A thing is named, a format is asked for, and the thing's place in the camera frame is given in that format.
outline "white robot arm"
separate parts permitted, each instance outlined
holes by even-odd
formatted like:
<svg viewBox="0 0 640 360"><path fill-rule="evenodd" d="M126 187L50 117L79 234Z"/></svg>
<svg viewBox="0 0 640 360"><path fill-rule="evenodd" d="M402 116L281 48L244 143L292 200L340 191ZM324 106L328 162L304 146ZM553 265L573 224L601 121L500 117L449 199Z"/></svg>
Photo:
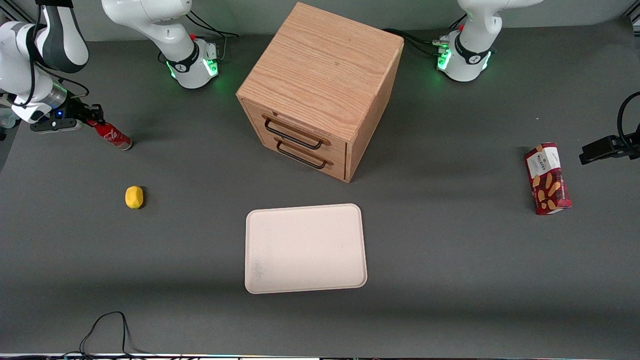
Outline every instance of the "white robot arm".
<svg viewBox="0 0 640 360"><path fill-rule="evenodd" d="M71 0L36 0L46 25L10 21L0 26L0 88L17 96L12 110L34 124L60 107L67 91L35 66L63 72L80 71L89 52Z"/></svg>
<svg viewBox="0 0 640 360"><path fill-rule="evenodd" d="M218 75L215 44L193 40L175 20L191 11L191 0L102 0L102 8L116 24L151 39L167 59L172 76L184 88L199 88Z"/></svg>
<svg viewBox="0 0 640 360"><path fill-rule="evenodd" d="M438 59L438 69L456 81L472 81L486 68L490 48L502 30L499 11L525 8L543 0L458 0L468 15L462 31L440 37L449 46Z"/></svg>

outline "lemon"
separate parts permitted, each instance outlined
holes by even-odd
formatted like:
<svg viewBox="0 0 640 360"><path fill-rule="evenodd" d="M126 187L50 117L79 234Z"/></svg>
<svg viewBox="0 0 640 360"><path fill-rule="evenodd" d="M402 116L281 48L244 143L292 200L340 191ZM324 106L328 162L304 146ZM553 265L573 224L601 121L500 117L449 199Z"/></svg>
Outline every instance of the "lemon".
<svg viewBox="0 0 640 360"><path fill-rule="evenodd" d="M131 186L130 188L128 188L127 192L124 195L124 201L130 208L140 209L140 206L142 206L142 202L144 201L142 188L139 186Z"/></svg>

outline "black metal handle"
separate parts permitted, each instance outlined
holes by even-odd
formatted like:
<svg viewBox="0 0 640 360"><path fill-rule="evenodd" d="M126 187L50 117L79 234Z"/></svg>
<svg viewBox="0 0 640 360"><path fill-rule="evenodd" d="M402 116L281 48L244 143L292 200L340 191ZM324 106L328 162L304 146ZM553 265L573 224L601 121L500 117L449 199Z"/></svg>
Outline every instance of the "black metal handle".
<svg viewBox="0 0 640 360"><path fill-rule="evenodd" d="M291 153L290 153L290 152L288 152L288 151L284 151L284 150L282 150L282 149L280 148L280 145L282 145L282 142L281 142L281 141L278 141L278 145L276 145L276 149L278 149L278 151L280 152L280 154L286 155L286 156L288 156L288 157L290 157L290 158L292 158L292 159L294 159L294 160L298 160L298 161L300 161L301 163L303 163L303 164L305 164L305 165L309 165L309 166L310 166L310 167L312 167L312 168L315 168L315 169L321 170L321 169L324 169L324 167L325 167L325 166L326 166L326 164L327 164L327 161L326 161L326 160L324 160L324 161L322 162L322 165L316 165L316 164L312 163L311 161L304 160L303 158L301 158L301 157L299 157L299 156L296 156L296 155L294 155L294 154L291 154Z"/></svg>
<svg viewBox="0 0 640 360"><path fill-rule="evenodd" d="M276 129L273 129L273 128L269 127L269 124L271 123L271 119L269 119L269 118L267 118L267 117L265 117L265 118L267 119L267 121L265 121L265 122L264 122L264 127L266 127L266 128L267 128L267 130L268 130L270 133L274 133L274 134L276 134L276 135L282 136L283 138L285 138L285 139L287 139L287 140L289 140L289 141L292 141L292 142L294 142L294 143L296 143L296 144L298 144L298 145L302 145L302 146L304 146L304 147L306 147L306 148L308 148L308 149L311 149L311 150L318 150L318 149L320 149L320 146L322 145L322 140L318 140L318 144L317 144L317 145L311 145L311 144L306 143L306 142L304 142L304 141L298 140L298 139L296 139L296 138L294 138L294 137L291 137L291 136L289 136L289 135L287 135L287 134L285 134L285 133L283 133L283 132L281 132L281 131L278 131L278 130L276 130Z"/></svg>

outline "white tray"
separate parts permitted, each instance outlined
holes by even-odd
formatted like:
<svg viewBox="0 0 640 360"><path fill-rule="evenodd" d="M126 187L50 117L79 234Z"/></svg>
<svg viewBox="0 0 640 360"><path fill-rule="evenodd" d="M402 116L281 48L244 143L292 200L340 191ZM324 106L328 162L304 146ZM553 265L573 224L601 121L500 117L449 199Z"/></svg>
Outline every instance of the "white tray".
<svg viewBox="0 0 640 360"><path fill-rule="evenodd" d="M250 293L359 288L366 281L358 206L254 210L246 217L244 287Z"/></svg>

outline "wooden cabinet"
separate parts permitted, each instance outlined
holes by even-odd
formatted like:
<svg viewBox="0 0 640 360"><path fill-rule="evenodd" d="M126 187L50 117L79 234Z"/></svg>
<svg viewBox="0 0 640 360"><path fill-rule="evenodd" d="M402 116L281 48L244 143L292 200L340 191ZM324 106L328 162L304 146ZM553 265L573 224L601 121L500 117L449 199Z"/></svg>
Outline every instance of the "wooden cabinet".
<svg viewBox="0 0 640 360"><path fill-rule="evenodd" d="M236 95L265 147L349 182L402 49L401 37L298 3Z"/></svg>

